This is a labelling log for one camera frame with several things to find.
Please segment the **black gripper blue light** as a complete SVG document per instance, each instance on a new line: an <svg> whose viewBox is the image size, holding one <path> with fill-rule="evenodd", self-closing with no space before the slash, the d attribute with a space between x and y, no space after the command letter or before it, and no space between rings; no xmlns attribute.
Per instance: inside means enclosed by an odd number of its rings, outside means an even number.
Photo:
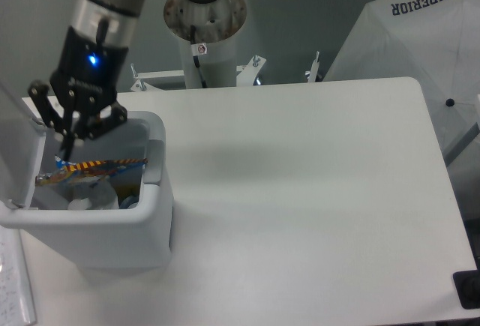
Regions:
<svg viewBox="0 0 480 326"><path fill-rule="evenodd" d="M86 139L98 139L127 121L126 108L115 103L116 85L127 54L127 47L97 45L69 27L58 67L49 80L63 116L50 103L46 82L34 80L30 84L28 95L43 122L63 137L59 151L63 160L70 160L74 146ZM109 105L110 114L101 117L99 112ZM72 131L74 111L80 115Z"/></svg>

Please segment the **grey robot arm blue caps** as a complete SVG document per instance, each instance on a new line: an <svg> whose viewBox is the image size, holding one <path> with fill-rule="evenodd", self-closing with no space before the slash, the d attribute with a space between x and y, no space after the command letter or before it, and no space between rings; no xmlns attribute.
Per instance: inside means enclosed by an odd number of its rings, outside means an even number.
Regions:
<svg viewBox="0 0 480 326"><path fill-rule="evenodd" d="M96 139L126 122L117 82L145 0L76 0L58 67L28 90L43 122L62 137L69 159L76 141ZM166 26L178 38L188 88L237 83L235 38L245 0L166 0Z"/></svg>

